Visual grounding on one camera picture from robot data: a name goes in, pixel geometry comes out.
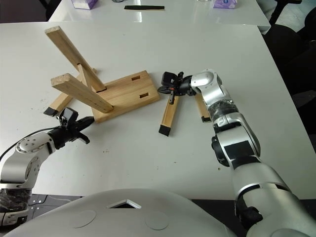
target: black rubber foot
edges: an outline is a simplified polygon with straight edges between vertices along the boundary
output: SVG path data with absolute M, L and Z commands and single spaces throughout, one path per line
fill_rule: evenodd
M 171 128 L 170 127 L 167 127 L 167 126 L 164 126 L 164 125 L 160 125 L 160 129 L 159 129 L 159 133 L 165 135 L 165 136 L 169 136 L 169 133 L 170 133 L 170 130 Z
M 55 110 L 55 109 L 52 109 L 51 107 L 48 107 L 48 108 L 44 111 L 44 114 L 53 117 L 53 116 L 55 116 L 56 114 L 58 114 L 58 111 Z
M 207 117 L 205 118 L 204 116 L 201 117 L 202 122 L 211 122 L 211 118 Z

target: black cable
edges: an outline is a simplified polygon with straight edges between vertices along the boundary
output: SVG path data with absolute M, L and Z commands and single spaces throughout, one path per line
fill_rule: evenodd
M 37 131 L 35 131 L 35 132 L 30 133 L 29 135 L 26 135 L 26 136 L 23 137 L 22 139 L 24 139 L 24 138 L 26 138 L 26 137 L 29 137 L 29 136 L 32 136 L 32 135 L 34 135 L 35 133 L 38 133 L 38 132 L 43 132 L 43 131 L 46 131 L 46 130 L 52 130 L 52 129 L 56 129 L 56 128 L 59 128 L 59 126 L 40 129 L 40 130 L 37 130 Z M 16 143 L 14 143 L 12 146 L 10 146 L 8 149 L 6 149 L 5 152 L 2 153 L 2 155 L 0 156 L 0 161 L 2 160 L 2 158 L 4 157 L 4 155 L 7 154 L 8 151 L 10 151 L 19 141 L 17 141 Z

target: wooden board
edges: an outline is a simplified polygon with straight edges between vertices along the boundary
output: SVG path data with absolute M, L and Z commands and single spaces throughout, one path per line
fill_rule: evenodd
M 135 73 L 104 85 L 107 89 L 97 94 L 109 102 L 113 106 L 113 110 L 108 113 L 102 113 L 92 108 L 96 122 L 112 119 L 159 100 L 157 89 L 146 71 Z
M 80 74 L 76 77 L 77 80 L 81 81 Z M 49 107 L 44 111 L 45 115 L 55 116 L 59 112 L 61 112 L 67 104 L 72 100 L 72 96 L 67 95 L 63 92 L 59 94 L 59 96 L 54 100 L 53 103 L 49 105 Z
M 52 78 L 51 85 L 61 92 L 64 92 L 67 95 L 71 95 L 77 100 L 80 100 L 81 102 L 94 107 L 99 111 L 104 111 L 105 113 L 107 113 L 113 110 L 111 104 L 102 99 L 96 92 L 90 90 L 69 73 Z
M 171 126 L 172 126 L 172 121 L 173 121 L 174 115 L 177 111 L 179 98 L 180 98 L 180 96 L 175 96 L 174 102 L 172 105 L 169 103 L 169 101 L 170 101 L 170 98 L 169 98 L 167 105 L 166 105 L 166 108 L 165 108 L 164 113 L 163 113 L 162 122 L 161 122 L 161 125 L 159 128 L 159 133 L 161 133 L 167 137 L 169 136 Z
M 46 29 L 45 34 L 50 38 L 50 40 L 57 46 L 57 48 L 63 53 L 63 55 L 78 71 L 78 64 L 81 64 L 86 69 L 91 85 L 96 91 L 106 89 L 106 87 L 100 81 L 100 79 L 95 74 L 93 69 L 90 68 L 89 64 L 82 57 L 82 55 L 79 53 L 74 44 L 67 37 L 65 32 L 60 28 L 60 26 Z
M 202 95 L 196 94 L 194 97 L 197 102 L 197 107 L 201 115 L 202 122 L 211 122 L 211 117 L 209 115 L 209 112 L 206 109 L 206 105 L 205 105 Z

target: black tape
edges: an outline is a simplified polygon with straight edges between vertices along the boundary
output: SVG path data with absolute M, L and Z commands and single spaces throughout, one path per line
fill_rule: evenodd
M 45 111 L 44 111 L 44 114 L 45 115 L 48 115 L 48 116 L 55 116 L 56 114 L 58 114 L 58 111 L 51 108 L 51 107 L 48 107 Z
M 171 128 L 170 127 L 167 127 L 167 126 L 164 126 L 164 125 L 160 125 L 160 128 L 159 128 L 159 133 L 165 135 L 165 136 L 169 136 L 169 133 L 170 133 L 170 130 Z
M 164 6 L 126 5 L 125 10 L 164 10 Z

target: black strip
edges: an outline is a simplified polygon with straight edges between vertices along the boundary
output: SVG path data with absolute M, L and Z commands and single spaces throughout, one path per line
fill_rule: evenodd
M 248 141 L 238 142 L 224 147 L 229 159 L 247 157 L 254 155 L 254 152 Z
M 201 119 L 202 119 L 202 122 L 211 122 L 211 118 L 210 117 L 202 116 Z
M 164 6 L 126 5 L 125 10 L 164 10 Z
M 45 115 L 48 115 L 48 116 L 55 116 L 56 114 L 58 114 L 58 111 L 51 108 L 51 107 L 48 107 L 45 111 L 44 111 L 44 114 Z
M 237 167 L 250 164 L 250 163 L 260 163 L 260 161 L 256 157 L 248 156 L 248 157 L 238 157 L 238 159 L 234 159 L 232 161 L 233 168 L 236 169 Z
M 167 126 L 164 126 L 164 125 L 160 125 L 160 129 L 159 129 L 159 133 L 165 135 L 165 136 L 169 136 L 169 133 L 170 133 L 170 130 L 171 128 L 170 127 L 167 127 Z

